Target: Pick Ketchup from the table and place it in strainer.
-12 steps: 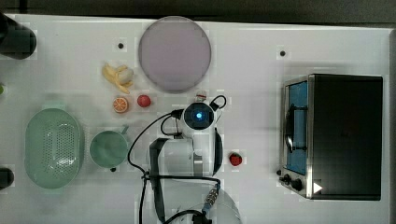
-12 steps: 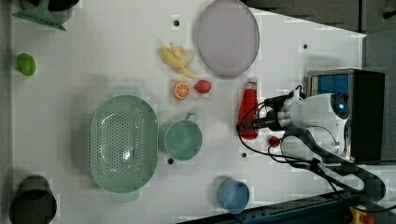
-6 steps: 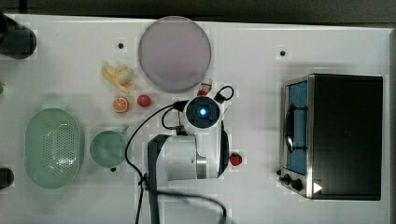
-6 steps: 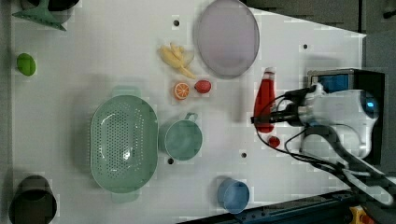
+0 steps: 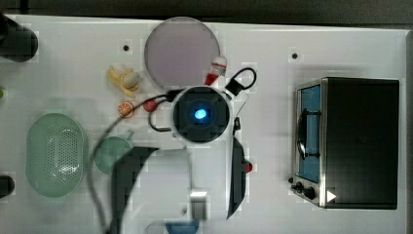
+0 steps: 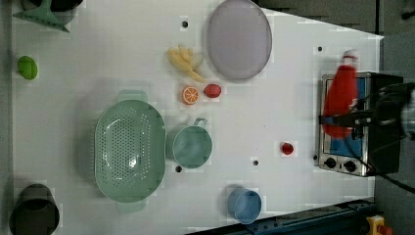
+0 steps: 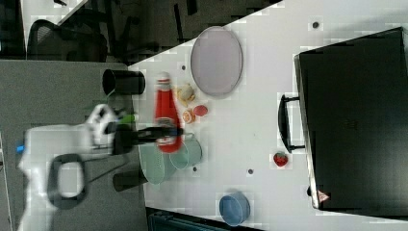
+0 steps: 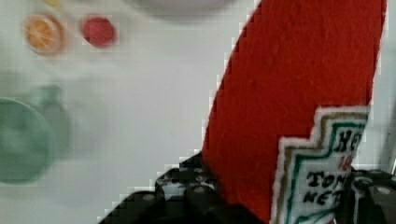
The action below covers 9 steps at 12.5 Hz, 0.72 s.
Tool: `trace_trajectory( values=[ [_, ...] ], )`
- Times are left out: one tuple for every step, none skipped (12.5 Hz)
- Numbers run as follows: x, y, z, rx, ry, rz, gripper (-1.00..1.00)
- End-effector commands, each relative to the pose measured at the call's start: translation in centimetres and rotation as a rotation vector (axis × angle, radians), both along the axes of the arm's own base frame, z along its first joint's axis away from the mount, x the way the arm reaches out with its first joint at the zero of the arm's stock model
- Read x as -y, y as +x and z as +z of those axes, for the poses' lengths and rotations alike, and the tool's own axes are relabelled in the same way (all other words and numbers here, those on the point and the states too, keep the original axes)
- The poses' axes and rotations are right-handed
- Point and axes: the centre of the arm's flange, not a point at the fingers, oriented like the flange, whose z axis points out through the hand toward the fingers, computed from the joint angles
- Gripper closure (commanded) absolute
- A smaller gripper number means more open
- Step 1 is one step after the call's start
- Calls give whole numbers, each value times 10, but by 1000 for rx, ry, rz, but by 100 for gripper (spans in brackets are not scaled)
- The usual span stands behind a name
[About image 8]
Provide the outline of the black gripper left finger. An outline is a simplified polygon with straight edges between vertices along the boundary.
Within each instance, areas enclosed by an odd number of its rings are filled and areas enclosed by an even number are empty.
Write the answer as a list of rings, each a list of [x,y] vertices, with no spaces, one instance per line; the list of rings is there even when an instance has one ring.
[[[239,203],[227,203],[198,153],[127,196],[98,224],[265,224]]]

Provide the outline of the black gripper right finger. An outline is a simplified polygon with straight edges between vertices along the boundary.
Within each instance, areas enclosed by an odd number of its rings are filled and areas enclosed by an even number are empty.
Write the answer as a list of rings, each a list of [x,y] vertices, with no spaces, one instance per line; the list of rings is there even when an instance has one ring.
[[[395,175],[353,170],[336,208],[335,224],[396,224]]]

